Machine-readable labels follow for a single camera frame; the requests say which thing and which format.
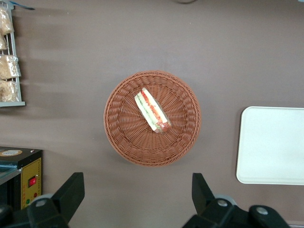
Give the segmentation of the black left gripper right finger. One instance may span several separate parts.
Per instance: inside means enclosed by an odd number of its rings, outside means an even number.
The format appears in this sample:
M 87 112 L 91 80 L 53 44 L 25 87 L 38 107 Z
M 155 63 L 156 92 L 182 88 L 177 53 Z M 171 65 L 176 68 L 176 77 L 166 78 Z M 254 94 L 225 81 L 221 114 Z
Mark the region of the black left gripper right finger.
M 192 174 L 192 201 L 196 209 L 185 228 L 288 228 L 288 223 L 271 207 L 253 205 L 244 211 L 212 193 L 201 173 Z

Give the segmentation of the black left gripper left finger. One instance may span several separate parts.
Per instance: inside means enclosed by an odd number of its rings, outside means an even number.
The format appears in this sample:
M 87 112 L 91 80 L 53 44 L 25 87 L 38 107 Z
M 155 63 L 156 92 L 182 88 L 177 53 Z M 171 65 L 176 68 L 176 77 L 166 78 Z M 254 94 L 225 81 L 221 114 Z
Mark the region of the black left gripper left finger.
M 68 228 L 85 196 L 84 174 L 75 172 L 51 198 L 42 197 L 25 209 L 12 211 L 1 205 L 2 228 Z

